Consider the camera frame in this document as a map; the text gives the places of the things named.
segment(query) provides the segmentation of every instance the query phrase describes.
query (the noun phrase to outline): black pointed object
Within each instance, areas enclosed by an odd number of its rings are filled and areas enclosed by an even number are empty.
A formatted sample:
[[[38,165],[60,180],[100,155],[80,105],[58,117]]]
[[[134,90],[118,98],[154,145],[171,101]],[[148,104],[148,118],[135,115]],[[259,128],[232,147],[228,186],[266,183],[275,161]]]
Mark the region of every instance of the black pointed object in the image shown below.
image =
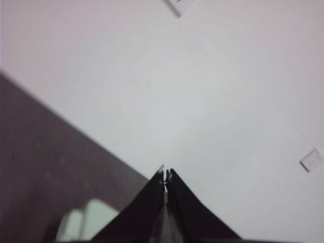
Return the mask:
[[[164,206],[163,171],[159,170],[135,199],[92,242],[159,242]]]
[[[156,172],[135,199],[92,240],[74,243],[159,243],[164,184],[172,232],[170,243],[271,243],[241,239],[199,201],[173,169],[167,170],[165,182],[163,171]]]
[[[166,186],[174,241],[241,239],[199,201],[173,169],[167,171]]]

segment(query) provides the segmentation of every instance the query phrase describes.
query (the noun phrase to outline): metal tip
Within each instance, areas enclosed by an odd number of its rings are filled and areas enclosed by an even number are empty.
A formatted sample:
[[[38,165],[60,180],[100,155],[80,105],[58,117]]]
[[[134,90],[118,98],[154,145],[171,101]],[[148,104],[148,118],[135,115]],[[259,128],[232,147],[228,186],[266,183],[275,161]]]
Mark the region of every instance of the metal tip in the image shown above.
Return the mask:
[[[162,165],[157,172],[158,173],[162,173],[163,172],[163,168],[164,168],[164,165]]]

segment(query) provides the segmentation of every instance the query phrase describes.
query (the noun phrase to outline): white rectangular fixture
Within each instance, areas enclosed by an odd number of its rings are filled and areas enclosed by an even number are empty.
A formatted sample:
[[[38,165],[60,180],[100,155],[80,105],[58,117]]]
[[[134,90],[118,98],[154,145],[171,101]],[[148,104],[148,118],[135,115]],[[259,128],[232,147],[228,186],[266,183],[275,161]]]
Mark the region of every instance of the white rectangular fixture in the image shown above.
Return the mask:
[[[306,155],[300,163],[308,171],[311,172],[314,168],[319,166],[324,162],[324,157],[321,153],[315,148],[308,155]]]

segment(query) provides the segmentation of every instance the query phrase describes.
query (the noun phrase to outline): wall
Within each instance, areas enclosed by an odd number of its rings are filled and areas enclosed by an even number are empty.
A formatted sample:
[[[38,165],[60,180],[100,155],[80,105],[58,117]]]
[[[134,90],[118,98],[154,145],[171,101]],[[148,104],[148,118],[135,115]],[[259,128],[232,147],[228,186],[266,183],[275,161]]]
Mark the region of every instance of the wall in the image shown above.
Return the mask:
[[[247,238],[324,241],[324,2],[2,1],[4,71]]]

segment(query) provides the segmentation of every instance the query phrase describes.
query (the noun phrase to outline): gray surface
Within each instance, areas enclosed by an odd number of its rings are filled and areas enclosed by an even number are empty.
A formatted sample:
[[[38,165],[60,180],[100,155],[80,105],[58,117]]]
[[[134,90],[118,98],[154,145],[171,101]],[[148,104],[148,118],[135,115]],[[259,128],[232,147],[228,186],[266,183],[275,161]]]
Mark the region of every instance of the gray surface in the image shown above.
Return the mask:
[[[93,197],[122,210],[147,179],[1,75],[0,242],[54,238]]]

